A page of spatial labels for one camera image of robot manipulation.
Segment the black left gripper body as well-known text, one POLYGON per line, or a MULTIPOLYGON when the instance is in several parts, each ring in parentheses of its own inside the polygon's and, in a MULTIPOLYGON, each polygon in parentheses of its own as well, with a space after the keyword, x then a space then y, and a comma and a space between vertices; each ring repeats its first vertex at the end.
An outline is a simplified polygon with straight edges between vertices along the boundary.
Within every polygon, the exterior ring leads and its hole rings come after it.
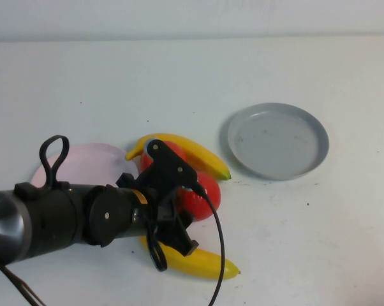
POLYGON ((145 217, 145 224, 151 227, 152 236, 165 246, 171 247, 183 256, 191 255, 198 247, 198 242, 189 237, 188 226, 192 217, 180 213, 175 205, 178 186, 167 179, 147 180, 144 176, 134 178, 130 173, 123 173, 116 181, 118 187, 139 192, 146 203, 141 204, 140 217, 145 217))

